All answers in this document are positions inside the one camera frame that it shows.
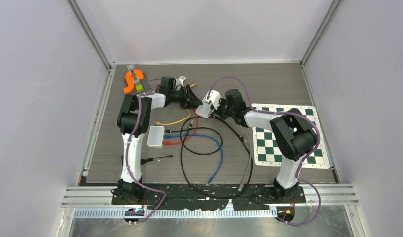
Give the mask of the white network switch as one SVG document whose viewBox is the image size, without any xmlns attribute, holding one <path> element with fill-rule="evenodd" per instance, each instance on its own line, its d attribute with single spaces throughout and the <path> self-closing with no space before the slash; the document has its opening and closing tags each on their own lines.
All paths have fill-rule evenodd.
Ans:
<svg viewBox="0 0 403 237">
<path fill-rule="evenodd" d="M 150 148 L 162 148 L 164 140 L 165 127 L 154 125 L 149 128 L 147 145 Z"/>
<path fill-rule="evenodd" d="M 195 113 L 202 118 L 207 119 L 212 112 L 210 104 L 203 104 L 197 107 Z"/>
</svg>

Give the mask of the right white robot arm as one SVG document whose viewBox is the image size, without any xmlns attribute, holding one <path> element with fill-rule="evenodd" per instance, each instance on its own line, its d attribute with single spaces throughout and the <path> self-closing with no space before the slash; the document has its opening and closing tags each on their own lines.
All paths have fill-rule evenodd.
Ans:
<svg viewBox="0 0 403 237">
<path fill-rule="evenodd" d="M 274 178 L 272 197 L 287 202 L 299 186 L 299 173 L 304 160 L 320 143 L 316 126 L 299 109 L 271 111 L 247 106 L 239 90 L 231 89 L 222 97 L 213 96 L 211 108 L 222 119 L 232 118 L 242 127 L 271 131 L 282 154 L 280 170 Z"/>
</svg>

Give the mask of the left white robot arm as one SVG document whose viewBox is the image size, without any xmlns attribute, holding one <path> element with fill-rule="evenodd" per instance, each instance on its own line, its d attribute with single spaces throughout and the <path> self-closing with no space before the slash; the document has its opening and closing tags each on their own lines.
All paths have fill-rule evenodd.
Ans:
<svg viewBox="0 0 403 237">
<path fill-rule="evenodd" d="M 117 187 L 112 189 L 113 204 L 138 204 L 145 195 L 142 184 L 141 153 L 145 133 L 149 129 L 151 111 L 164 108 L 170 103 L 179 103 L 184 109 L 196 109 L 202 104 L 194 94 L 186 76 L 163 76 L 156 90 L 135 92 L 126 88 L 120 107 L 117 126 L 123 138 L 122 173 Z"/>
</svg>

